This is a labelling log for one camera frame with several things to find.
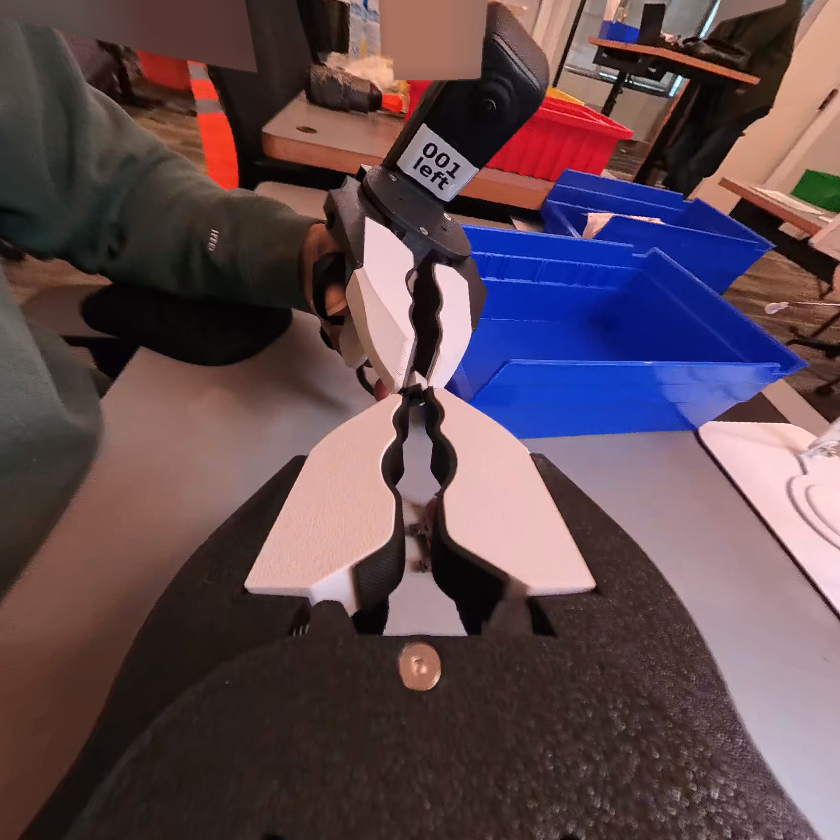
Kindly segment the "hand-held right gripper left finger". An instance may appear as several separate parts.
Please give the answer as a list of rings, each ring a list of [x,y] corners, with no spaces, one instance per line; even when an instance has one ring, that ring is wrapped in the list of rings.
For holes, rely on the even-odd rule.
[[[390,395],[311,449],[246,577],[248,593],[337,602],[351,616],[388,601],[406,566],[397,485],[410,405]]]

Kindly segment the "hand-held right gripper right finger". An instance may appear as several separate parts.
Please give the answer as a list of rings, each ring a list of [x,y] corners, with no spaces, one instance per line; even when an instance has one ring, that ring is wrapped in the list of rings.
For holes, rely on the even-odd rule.
[[[464,626],[512,600],[593,592],[595,578],[529,449],[445,389],[425,392],[439,483],[432,572]]]

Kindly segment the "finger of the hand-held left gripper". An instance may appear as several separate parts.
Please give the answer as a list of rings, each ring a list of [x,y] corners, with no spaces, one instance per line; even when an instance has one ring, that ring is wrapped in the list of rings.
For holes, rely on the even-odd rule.
[[[345,290],[345,362],[369,362],[391,393],[403,392],[412,377],[417,334],[412,321],[415,275],[410,248],[383,224],[364,220],[364,255]]]
[[[468,348],[487,299],[476,261],[421,265],[421,376],[445,386]]]

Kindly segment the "person's left forearm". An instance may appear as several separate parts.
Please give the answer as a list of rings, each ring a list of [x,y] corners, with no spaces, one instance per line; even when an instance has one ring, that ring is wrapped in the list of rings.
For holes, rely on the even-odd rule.
[[[1,60],[2,240],[115,284],[309,311],[315,220],[217,185],[89,86],[52,29],[3,17]]]

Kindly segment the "red plastic bin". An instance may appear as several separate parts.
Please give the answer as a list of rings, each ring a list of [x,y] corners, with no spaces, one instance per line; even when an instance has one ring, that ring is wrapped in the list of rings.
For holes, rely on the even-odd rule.
[[[601,175],[618,141],[633,134],[581,102],[548,96],[485,168],[546,182],[566,170]]]

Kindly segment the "wooden background table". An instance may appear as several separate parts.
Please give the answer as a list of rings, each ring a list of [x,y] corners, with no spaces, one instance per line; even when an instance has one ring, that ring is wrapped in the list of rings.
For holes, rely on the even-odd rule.
[[[263,150],[274,160],[352,174],[378,165],[404,126],[404,118],[383,112],[337,112],[297,94],[262,129]],[[482,170],[462,196],[538,211],[553,181],[505,171]]]

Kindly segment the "large blue plastic bin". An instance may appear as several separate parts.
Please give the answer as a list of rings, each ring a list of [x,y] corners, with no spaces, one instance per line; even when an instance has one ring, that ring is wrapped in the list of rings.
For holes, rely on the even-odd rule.
[[[690,431],[805,368],[658,248],[465,232],[487,298],[447,388],[518,438]]]

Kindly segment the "wooden background desk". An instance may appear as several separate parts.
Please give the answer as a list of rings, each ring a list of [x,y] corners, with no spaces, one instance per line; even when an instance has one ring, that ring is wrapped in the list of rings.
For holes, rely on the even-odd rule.
[[[756,86],[760,82],[759,77],[749,73],[687,56],[667,47],[631,44],[594,37],[589,38],[589,43],[596,47],[598,54],[620,56],[621,61],[630,64],[631,69],[627,72],[630,75],[638,76],[647,72],[647,67],[656,67],[656,69],[672,72],[685,78],[721,78],[750,86]]]

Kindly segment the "white book stand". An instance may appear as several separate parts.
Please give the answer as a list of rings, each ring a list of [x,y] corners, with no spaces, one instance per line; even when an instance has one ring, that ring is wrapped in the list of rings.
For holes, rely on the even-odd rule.
[[[791,423],[711,422],[700,443],[839,614],[838,422],[814,435]]]

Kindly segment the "green box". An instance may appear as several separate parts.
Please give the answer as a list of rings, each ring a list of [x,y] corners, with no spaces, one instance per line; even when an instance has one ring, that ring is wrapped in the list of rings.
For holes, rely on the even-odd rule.
[[[838,214],[839,186],[839,175],[808,169],[792,188],[791,195],[831,214]]]

